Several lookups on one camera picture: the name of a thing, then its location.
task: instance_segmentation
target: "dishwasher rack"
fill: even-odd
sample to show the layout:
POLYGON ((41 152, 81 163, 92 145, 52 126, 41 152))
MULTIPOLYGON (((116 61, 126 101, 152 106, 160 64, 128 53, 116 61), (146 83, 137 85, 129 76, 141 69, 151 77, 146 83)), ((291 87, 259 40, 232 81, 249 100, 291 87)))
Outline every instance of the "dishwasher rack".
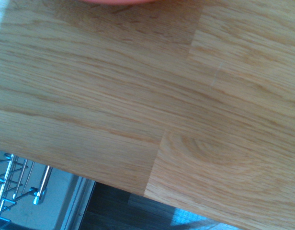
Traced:
POLYGON ((3 156, 0 157, 0 164, 6 164, 6 171, 0 174, 0 229, 5 228, 11 223, 11 220, 2 217, 2 214, 17 205, 17 202, 22 198, 34 196, 34 205, 43 203, 48 180, 53 169, 50 166, 45 166, 39 187, 31 187, 27 191, 26 187, 33 173, 35 162, 32 161, 29 167, 27 159, 24 159, 22 163, 18 161, 19 157, 14 154, 4 153, 3 156), (24 172, 27 169, 29 169, 28 175, 26 179, 23 180, 24 172), (20 173, 17 179, 14 179, 15 173, 20 173))

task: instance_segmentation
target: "dishwasher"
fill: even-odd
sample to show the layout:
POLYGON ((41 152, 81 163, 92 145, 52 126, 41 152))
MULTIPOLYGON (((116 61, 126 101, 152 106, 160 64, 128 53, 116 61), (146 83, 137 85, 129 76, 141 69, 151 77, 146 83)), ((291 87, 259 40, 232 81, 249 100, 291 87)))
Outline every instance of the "dishwasher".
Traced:
POLYGON ((78 230, 94 186, 0 151, 0 230, 78 230))

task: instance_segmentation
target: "wire rack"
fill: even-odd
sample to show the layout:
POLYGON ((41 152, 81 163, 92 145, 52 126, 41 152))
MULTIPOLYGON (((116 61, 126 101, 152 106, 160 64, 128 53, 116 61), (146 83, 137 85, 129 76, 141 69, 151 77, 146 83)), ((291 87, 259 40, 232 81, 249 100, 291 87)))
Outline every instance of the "wire rack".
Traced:
POLYGON ((11 223, 10 219, 2 217, 2 214, 11 210, 17 205, 17 202, 26 196, 33 196, 33 204, 40 205, 43 203, 47 191, 47 183, 50 178, 52 167, 45 166, 43 175, 38 188, 30 187, 27 189, 28 181, 33 173, 35 162, 27 159, 18 162, 19 157, 14 154, 4 153, 0 156, 0 164, 5 164, 5 172, 0 174, 0 229, 5 228, 11 223))

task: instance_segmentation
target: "dark floor tile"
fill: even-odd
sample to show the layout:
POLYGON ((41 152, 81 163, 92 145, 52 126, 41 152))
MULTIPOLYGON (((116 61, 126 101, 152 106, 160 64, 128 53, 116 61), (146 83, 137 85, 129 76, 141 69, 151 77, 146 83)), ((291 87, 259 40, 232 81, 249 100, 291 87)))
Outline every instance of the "dark floor tile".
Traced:
POLYGON ((165 205, 135 194, 130 195, 128 205, 150 213, 154 213, 167 219, 173 218, 176 209, 175 207, 165 205))
POLYGON ((93 211, 95 209, 94 205, 97 204, 97 201, 102 199, 111 200, 116 203, 127 204, 130 195, 131 194, 129 192, 123 191, 121 189, 97 183, 91 195, 91 199, 87 210, 93 211))
POLYGON ((102 215, 86 212, 80 230, 142 230, 102 215))
POLYGON ((90 211, 144 230, 169 230, 172 224, 171 219, 106 199, 96 201, 90 211))

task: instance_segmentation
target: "wooden countertop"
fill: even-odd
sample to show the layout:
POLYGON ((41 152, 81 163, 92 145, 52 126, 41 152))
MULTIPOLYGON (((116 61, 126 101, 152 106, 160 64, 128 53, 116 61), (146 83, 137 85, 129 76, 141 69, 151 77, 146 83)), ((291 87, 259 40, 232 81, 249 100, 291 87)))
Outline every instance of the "wooden countertop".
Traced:
POLYGON ((0 149, 295 230, 295 0, 0 0, 0 149))

